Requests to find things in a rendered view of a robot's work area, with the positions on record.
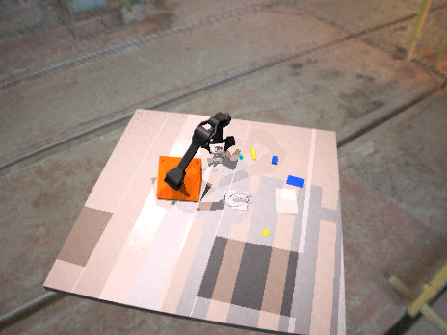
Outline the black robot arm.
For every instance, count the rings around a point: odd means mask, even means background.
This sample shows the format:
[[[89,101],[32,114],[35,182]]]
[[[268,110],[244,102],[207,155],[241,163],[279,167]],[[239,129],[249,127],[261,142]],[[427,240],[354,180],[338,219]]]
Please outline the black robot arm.
[[[230,121],[230,113],[223,114],[222,112],[216,113],[214,116],[210,116],[209,119],[202,121],[194,130],[192,143],[186,153],[176,167],[173,167],[166,172],[163,181],[176,191],[180,189],[186,175],[185,169],[191,163],[199,148],[210,142],[215,135],[221,135],[223,133],[223,128],[225,128]],[[211,125],[210,129],[207,130],[203,127],[203,125],[206,124]]]

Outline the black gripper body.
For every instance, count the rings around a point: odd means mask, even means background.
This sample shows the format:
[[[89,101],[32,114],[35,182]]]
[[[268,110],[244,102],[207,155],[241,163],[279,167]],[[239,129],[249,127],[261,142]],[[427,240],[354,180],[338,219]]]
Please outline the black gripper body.
[[[207,147],[209,147],[209,144],[219,144],[219,143],[223,143],[223,142],[226,142],[226,145],[229,145],[229,146],[235,145],[235,140],[234,140],[233,136],[227,136],[226,139],[223,139],[223,134],[221,134],[221,135],[215,135],[212,138],[212,141],[208,142],[204,146],[201,146],[201,148],[207,148]]]

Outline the blue flat plate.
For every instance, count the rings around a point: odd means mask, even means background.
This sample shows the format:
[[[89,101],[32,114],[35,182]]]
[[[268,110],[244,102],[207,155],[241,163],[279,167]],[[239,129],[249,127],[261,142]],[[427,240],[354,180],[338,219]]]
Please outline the blue flat plate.
[[[303,183],[304,183],[304,179],[301,179],[301,178],[289,175],[286,184],[302,188],[303,187]]]

